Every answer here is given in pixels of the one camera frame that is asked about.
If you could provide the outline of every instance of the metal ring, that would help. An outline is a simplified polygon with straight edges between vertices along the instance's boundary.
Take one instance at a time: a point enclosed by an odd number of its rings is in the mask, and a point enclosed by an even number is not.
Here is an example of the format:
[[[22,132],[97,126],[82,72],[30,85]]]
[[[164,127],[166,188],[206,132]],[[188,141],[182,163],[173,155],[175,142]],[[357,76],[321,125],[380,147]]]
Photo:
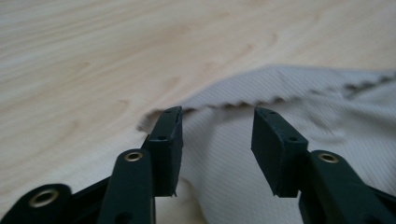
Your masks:
[[[337,162],[339,162],[338,158],[334,157],[334,155],[329,154],[329,153],[320,153],[318,155],[318,157],[321,160],[329,162],[329,163],[337,163]]]
[[[138,161],[142,159],[143,153],[141,152],[131,152],[125,155],[124,159],[126,161]]]
[[[33,208],[38,208],[52,203],[59,196],[59,191],[56,189],[44,189],[38,192],[35,197],[29,201],[29,205]]]

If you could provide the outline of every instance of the wooden table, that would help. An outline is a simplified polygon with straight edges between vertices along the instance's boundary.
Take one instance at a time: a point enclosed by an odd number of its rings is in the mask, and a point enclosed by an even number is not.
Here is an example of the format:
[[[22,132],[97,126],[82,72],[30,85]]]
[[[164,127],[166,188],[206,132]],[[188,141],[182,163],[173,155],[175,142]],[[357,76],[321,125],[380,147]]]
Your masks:
[[[394,68],[396,2],[1,1],[0,217],[110,175],[151,109],[274,63]]]

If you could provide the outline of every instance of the wood grain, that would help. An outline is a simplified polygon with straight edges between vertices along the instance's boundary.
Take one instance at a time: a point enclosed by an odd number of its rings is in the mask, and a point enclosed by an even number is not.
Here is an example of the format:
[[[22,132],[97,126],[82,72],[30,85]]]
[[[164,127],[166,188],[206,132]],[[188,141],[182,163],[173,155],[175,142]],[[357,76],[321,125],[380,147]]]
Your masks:
[[[0,217],[109,175],[151,109],[273,63],[394,68],[396,2],[0,1]]]

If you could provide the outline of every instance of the ribbed fabric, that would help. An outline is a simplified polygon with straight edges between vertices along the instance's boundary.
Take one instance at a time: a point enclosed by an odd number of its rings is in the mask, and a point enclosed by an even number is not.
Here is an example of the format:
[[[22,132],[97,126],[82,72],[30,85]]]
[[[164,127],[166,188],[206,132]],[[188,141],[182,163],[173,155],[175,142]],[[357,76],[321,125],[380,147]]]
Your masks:
[[[394,78],[394,72],[274,66],[180,103],[188,109],[180,176],[192,184],[207,222],[302,223],[297,199],[272,195],[250,150],[255,105],[281,114],[308,139],[309,150],[343,156],[366,184],[396,195]],[[150,131],[151,115],[141,130]]]

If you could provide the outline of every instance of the folded fabric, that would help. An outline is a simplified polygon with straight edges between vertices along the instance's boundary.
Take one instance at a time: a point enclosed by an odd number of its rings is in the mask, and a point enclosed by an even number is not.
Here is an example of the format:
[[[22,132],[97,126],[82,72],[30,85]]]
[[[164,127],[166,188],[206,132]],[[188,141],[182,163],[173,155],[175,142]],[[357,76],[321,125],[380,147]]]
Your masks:
[[[281,114],[309,141],[308,150],[339,154],[367,185],[396,195],[395,78],[394,71],[272,66],[181,102],[180,177],[192,185],[206,221],[302,223],[298,199],[272,194],[250,150],[256,105]],[[160,111],[139,129],[149,133]]]

